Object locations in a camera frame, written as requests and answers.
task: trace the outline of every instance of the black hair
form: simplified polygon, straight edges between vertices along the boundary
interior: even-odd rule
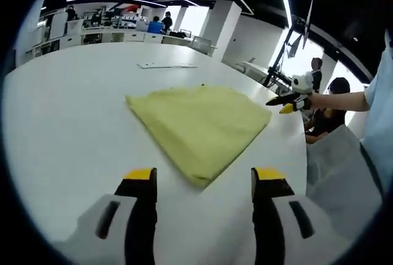
[[[348,80],[343,77],[334,79],[330,85],[329,90],[333,94],[341,94],[341,93],[349,93],[351,91],[351,87],[349,86]]]
[[[318,61],[318,69],[320,69],[324,64],[324,62],[322,61],[322,58],[315,58],[315,59]]]

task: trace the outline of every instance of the sleeve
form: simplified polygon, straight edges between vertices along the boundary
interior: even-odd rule
[[[371,84],[369,87],[367,87],[364,90],[364,96],[366,97],[366,101],[369,106],[373,104],[374,96],[375,96],[375,90],[376,90],[376,83],[378,81],[378,73],[376,73],[376,76],[372,80]]]

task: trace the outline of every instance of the folded towel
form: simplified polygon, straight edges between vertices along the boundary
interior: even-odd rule
[[[216,179],[271,117],[242,93],[218,86],[160,90],[126,101],[173,163],[200,187]]]

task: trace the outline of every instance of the desk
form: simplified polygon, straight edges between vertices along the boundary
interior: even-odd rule
[[[190,46],[192,43],[191,38],[179,38],[179,37],[174,37],[174,36],[169,36],[169,35],[162,35],[162,34],[153,34],[153,33],[148,33],[144,31],[138,31],[135,29],[115,29],[112,27],[97,27],[97,28],[88,28],[88,29],[83,29],[79,34],[73,34],[73,35],[65,35],[61,37],[57,37],[45,42],[41,42],[39,44],[36,44],[33,46],[33,50],[38,49],[39,47],[42,47],[47,44],[51,44],[53,41],[60,40],[60,50],[64,48],[68,48],[71,46],[77,46],[81,45],[83,42],[83,38],[86,35],[91,35],[91,34],[102,34],[103,35],[103,42],[111,42],[112,41],[112,34],[134,34],[138,35],[138,41],[140,42],[151,42],[147,39],[151,39],[152,36],[159,37],[160,40],[159,42],[162,44],[175,44],[175,45],[182,45],[182,46]],[[211,45],[210,46],[210,51],[209,51],[209,56],[212,56],[214,50],[217,49],[216,46]]]
[[[146,60],[198,68],[137,66]],[[261,106],[275,96],[232,68],[177,45],[70,47],[12,71],[4,84],[4,143],[21,201],[43,235],[51,242],[65,240],[78,216],[103,194],[113,194],[124,174],[156,167],[156,263],[228,264],[254,229],[252,167],[279,169],[296,194],[305,194],[300,113],[280,115],[280,106],[271,107],[269,125],[201,191],[172,165],[124,98],[201,84],[234,88]],[[253,238],[249,245],[255,247]]]
[[[246,68],[246,71],[245,71],[246,75],[247,75],[247,73],[249,71],[252,71],[253,73],[255,73],[258,76],[260,76],[259,79],[255,80],[257,82],[260,82],[261,79],[264,79],[264,78],[266,78],[269,75],[268,69],[265,69],[264,67],[258,66],[257,64],[254,64],[254,63],[249,63],[248,61],[242,61],[242,63],[244,64],[244,66]],[[276,82],[279,83],[279,85],[282,88],[286,88],[286,90],[288,90],[288,88],[289,88],[288,84],[284,83],[280,79],[277,79]],[[272,88],[272,90],[275,90],[275,91],[279,90],[280,91],[280,88],[277,86],[276,88]]]

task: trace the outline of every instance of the person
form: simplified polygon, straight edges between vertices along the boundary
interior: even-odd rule
[[[166,12],[165,13],[165,18],[161,21],[164,24],[164,31],[167,32],[170,27],[172,27],[173,22],[171,18],[171,12]]]
[[[101,24],[101,9],[98,9],[93,16],[91,17],[90,23],[92,26],[94,26],[95,24],[97,24],[97,26],[99,26]]]
[[[361,144],[387,192],[393,175],[393,27],[385,33],[385,44],[377,74],[364,92],[313,93],[309,100],[315,109],[369,111]]]
[[[350,92],[349,82],[345,78],[336,78],[329,85],[330,94]],[[306,143],[313,144],[345,124],[345,110],[318,109],[310,121],[305,123]]]
[[[322,68],[323,62],[322,59],[320,58],[313,58],[311,61],[311,68],[313,69],[313,78],[314,78],[314,83],[313,83],[313,90],[316,93],[319,93],[319,88],[321,87],[321,80],[322,80]]]
[[[76,19],[77,15],[76,15],[76,12],[74,10],[74,6],[69,6],[67,8],[67,14],[68,14],[67,21],[73,21],[73,20]]]
[[[153,21],[149,23],[149,27],[147,29],[148,33],[160,34],[162,30],[162,23],[158,22],[160,18],[158,16],[153,17]]]

